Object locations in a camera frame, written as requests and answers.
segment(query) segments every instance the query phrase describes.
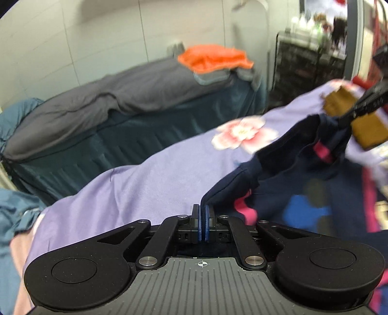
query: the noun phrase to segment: navy blue cloth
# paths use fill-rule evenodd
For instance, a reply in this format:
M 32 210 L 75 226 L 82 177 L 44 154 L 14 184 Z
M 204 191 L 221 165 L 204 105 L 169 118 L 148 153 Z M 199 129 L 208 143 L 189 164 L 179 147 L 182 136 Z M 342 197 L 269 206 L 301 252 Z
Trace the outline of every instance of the navy blue cloth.
M 350 136 L 336 118 L 308 116 L 221 179 L 201 207 L 249 225 L 268 220 L 365 243 L 388 261 L 388 230 L 380 230 L 375 213 L 376 202 L 386 198 L 367 169 L 345 158 Z M 381 285 L 379 313 L 385 315 L 388 289 Z

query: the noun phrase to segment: pink fabric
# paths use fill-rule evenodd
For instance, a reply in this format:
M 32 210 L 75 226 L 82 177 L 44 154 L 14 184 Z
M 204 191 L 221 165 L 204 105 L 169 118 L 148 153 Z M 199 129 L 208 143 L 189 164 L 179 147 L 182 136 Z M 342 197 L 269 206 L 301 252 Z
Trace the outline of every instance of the pink fabric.
M 245 203 L 245 198 L 249 197 L 251 193 L 251 190 L 249 190 L 244 197 L 234 201 L 234 208 L 245 217 L 246 225 L 255 225 L 257 220 L 256 210 L 248 207 Z
M 43 217 L 44 215 L 41 214 L 36 220 L 31 230 L 17 234 L 9 244 L 15 268 L 21 278 L 13 315 L 25 315 L 32 309 L 31 300 L 27 293 L 26 287 L 24 286 L 23 266 L 26 263 L 35 232 L 38 226 L 40 225 L 40 222 L 42 221 Z
M 314 145 L 313 149 L 314 149 L 316 155 L 318 155 L 322 161 L 324 161 L 328 164 L 333 163 L 333 157 L 331 155 L 330 150 L 326 146 L 324 146 L 320 141 L 318 141 Z
M 378 314 L 380 311 L 380 305 L 381 305 L 381 291 L 379 289 L 376 289 L 373 292 L 371 301 L 369 302 L 369 307 L 372 309 L 372 311 Z
M 378 287 L 386 286 L 388 284 L 388 269 L 384 271 L 383 278 L 381 279 Z
M 365 167 L 362 169 L 362 189 L 364 192 L 364 211 L 367 232 L 379 232 L 380 225 L 374 213 L 374 207 L 377 200 L 376 187 L 372 181 L 369 169 Z

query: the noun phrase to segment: red object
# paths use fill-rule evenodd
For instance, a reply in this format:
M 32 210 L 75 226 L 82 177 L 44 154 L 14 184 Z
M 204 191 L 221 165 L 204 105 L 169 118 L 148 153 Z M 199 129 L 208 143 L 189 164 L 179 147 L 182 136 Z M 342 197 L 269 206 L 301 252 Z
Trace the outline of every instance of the red object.
M 365 90 L 371 88 L 376 82 L 374 81 L 369 81 L 369 80 L 363 80 L 361 79 L 359 76 L 355 76 L 353 79 L 352 79 L 352 82 L 354 84 L 357 84 L 359 87 L 362 87 L 364 88 Z
M 336 0 L 336 2 L 340 5 L 346 5 L 346 0 Z
M 326 162 L 327 164 L 333 163 L 333 156 L 331 155 L 330 150 L 322 144 L 322 142 L 318 141 L 314 146 L 313 150 L 319 158 Z

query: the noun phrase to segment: gray blanket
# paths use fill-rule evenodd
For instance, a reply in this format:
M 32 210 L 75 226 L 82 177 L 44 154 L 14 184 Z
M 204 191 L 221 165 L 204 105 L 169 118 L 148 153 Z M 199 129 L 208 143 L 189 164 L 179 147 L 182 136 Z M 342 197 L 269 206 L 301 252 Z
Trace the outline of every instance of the gray blanket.
M 9 138 L 3 154 L 21 161 L 101 124 L 111 109 L 130 116 L 162 111 L 227 87 L 233 79 L 201 85 L 193 72 L 172 58 L 109 75 L 34 109 Z

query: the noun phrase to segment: purple bedsheet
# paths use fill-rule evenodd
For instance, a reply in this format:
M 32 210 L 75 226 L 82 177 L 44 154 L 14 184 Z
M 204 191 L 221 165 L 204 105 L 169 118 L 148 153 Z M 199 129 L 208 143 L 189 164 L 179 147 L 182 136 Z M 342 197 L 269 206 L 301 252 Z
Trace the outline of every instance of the purple bedsheet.
M 305 116 L 322 111 L 320 95 L 333 90 L 329 84 L 323 85 L 284 108 L 266 113 L 265 127 L 283 135 Z M 169 216 L 191 214 L 192 205 L 200 203 L 216 182 L 251 158 L 241 147 L 216 150 L 211 144 L 216 133 L 210 130 L 177 143 L 141 165 L 109 170 L 75 196 L 48 207 L 24 267 L 48 251 L 138 219 L 149 219 L 155 225 Z M 362 164 L 379 162 L 370 152 L 362 151 L 354 139 L 346 153 L 348 158 Z M 376 168 L 379 181 L 385 181 L 385 175 L 385 171 Z

